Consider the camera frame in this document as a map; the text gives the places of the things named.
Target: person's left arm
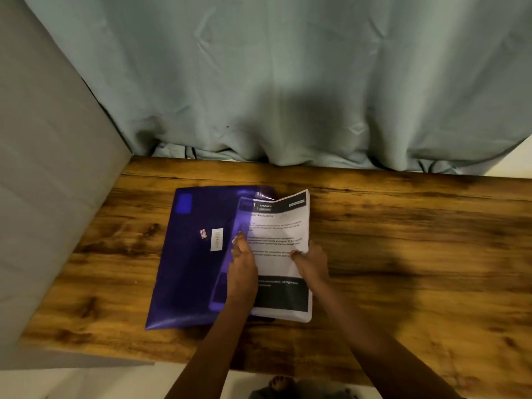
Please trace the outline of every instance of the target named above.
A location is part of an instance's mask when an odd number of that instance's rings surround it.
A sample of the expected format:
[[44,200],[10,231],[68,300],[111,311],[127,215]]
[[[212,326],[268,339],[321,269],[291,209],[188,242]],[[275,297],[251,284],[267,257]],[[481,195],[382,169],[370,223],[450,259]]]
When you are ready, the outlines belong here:
[[253,252],[242,233],[235,238],[227,273],[227,300],[209,333],[198,345],[165,399],[218,399],[238,340],[259,287]]

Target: person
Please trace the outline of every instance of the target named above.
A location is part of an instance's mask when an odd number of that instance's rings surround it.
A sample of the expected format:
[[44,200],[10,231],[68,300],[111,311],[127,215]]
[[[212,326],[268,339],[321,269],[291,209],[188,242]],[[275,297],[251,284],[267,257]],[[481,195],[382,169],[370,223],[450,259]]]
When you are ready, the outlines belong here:
[[[241,232],[233,240],[231,252],[225,306],[166,399],[220,397],[259,287],[253,252]],[[309,241],[307,254],[293,250],[290,256],[383,399],[460,399],[447,382],[334,288],[327,255],[319,245]],[[292,381],[276,377],[270,383],[271,392],[258,391],[252,397],[297,397],[290,389]]]

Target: white sticker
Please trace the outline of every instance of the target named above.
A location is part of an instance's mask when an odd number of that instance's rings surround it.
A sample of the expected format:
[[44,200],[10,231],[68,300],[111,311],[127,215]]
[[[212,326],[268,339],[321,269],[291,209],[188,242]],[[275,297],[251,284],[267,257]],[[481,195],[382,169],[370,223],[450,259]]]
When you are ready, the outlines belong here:
[[211,252],[222,250],[223,228],[215,228],[211,231]]

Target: wooden table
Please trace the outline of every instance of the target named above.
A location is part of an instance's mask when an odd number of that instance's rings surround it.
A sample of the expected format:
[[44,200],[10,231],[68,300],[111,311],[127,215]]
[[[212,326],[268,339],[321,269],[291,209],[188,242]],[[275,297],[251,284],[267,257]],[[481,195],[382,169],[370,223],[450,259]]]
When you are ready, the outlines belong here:
[[[336,286],[461,394],[532,397],[532,181],[134,157],[21,341],[186,362],[204,327],[144,325],[174,190],[311,193]],[[319,303],[310,323],[249,324],[232,368],[367,383]]]

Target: curtain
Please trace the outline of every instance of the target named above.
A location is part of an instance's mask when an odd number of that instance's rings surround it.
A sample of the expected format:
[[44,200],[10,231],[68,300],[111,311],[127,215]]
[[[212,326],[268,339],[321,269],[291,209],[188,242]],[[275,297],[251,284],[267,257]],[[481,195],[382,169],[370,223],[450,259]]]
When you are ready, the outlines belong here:
[[25,1],[136,154],[480,173],[532,133],[532,0]]

